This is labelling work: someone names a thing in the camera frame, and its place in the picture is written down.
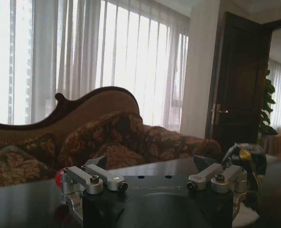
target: red object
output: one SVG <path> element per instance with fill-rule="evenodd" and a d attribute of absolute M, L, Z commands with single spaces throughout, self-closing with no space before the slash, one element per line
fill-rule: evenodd
<path fill-rule="evenodd" d="M 61 188 L 62 187 L 62 182 L 61 182 L 61 173 L 63 172 L 63 170 L 60 170 L 57 172 L 56 176 L 55 176 L 55 182 L 56 185 Z"/>

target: window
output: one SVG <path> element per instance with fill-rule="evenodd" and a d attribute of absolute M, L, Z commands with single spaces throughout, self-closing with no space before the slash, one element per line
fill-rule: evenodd
<path fill-rule="evenodd" d="M 0 123 L 45 118 L 55 92 L 119 86 L 145 124 L 179 131 L 188 28 L 153 0 L 0 0 Z"/>

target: door handle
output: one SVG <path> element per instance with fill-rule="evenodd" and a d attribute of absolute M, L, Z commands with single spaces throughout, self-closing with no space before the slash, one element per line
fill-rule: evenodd
<path fill-rule="evenodd" d="M 219 125 L 220 124 L 220 114 L 228 114 L 229 111 L 228 110 L 221 110 L 221 104 L 216 104 L 216 114 L 215 114 L 215 125 Z"/>
<path fill-rule="evenodd" d="M 218 113 L 223 113 L 223 114 L 228 114 L 229 113 L 229 111 L 228 110 L 224 110 L 224 111 L 217 111 Z"/>

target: screw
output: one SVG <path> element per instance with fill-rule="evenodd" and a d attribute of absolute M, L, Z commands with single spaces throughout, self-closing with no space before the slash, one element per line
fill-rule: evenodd
<path fill-rule="evenodd" d="M 121 182 L 118 185 L 118 191 L 119 192 L 124 192 L 127 190 L 127 183 L 126 182 Z"/>
<path fill-rule="evenodd" d="M 93 176 L 90 178 L 90 181 L 91 181 L 92 184 L 98 184 L 98 183 L 99 183 L 99 176 L 93 175 Z"/>
<path fill-rule="evenodd" d="M 193 181 L 189 181 L 189 182 L 187 183 L 187 189 L 188 189 L 189 191 L 194 191 L 194 190 L 196 190 L 196 183 L 194 183 Z"/>
<path fill-rule="evenodd" d="M 215 179 L 219 182 L 223 182 L 225 180 L 225 177 L 222 174 L 216 174 Z"/>

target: sofa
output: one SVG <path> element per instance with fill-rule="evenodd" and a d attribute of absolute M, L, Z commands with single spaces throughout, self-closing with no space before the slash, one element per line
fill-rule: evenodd
<path fill-rule="evenodd" d="M 144 125 L 136 99 L 123 88 L 99 88 L 74 101 L 56 94 L 56 100 L 38 123 L 0 124 L 0 187 L 50 179 L 66 166 L 105 155 L 107 169 L 194 154 L 222 158 L 216 141 Z"/>

